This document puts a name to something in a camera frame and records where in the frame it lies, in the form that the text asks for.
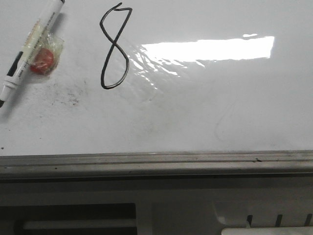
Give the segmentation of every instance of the white surface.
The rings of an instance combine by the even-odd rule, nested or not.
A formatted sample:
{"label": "white surface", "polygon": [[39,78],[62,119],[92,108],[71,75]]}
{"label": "white surface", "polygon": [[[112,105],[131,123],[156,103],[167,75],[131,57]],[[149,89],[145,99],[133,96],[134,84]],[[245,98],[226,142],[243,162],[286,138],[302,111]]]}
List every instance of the white surface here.
{"label": "white surface", "polygon": [[[106,91],[99,22],[117,3],[66,0],[60,63],[0,109],[0,155],[313,149],[311,0],[126,0],[118,43],[131,67]],[[3,76],[44,4],[0,1]],[[108,17],[112,37],[125,16]],[[124,65],[114,50],[106,81]]]}
{"label": "white surface", "polygon": [[224,229],[222,235],[312,235],[313,227]]}

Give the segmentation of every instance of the whiteboard marker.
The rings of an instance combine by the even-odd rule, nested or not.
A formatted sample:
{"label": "whiteboard marker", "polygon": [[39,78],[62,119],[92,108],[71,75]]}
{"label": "whiteboard marker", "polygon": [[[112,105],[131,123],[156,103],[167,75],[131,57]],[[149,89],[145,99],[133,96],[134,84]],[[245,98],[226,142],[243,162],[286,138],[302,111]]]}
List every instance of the whiteboard marker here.
{"label": "whiteboard marker", "polygon": [[64,3],[65,0],[49,0],[47,2],[4,79],[3,89],[0,94],[0,107],[8,99],[10,93],[21,84],[29,68],[30,59],[38,52],[41,38],[50,31]]}

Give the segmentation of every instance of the metal frame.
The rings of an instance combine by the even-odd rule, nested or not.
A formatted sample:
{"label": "metal frame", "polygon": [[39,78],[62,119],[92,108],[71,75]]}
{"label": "metal frame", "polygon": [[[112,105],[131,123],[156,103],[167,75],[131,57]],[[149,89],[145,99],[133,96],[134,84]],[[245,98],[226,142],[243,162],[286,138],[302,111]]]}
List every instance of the metal frame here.
{"label": "metal frame", "polygon": [[0,157],[0,179],[313,173],[313,151]]}

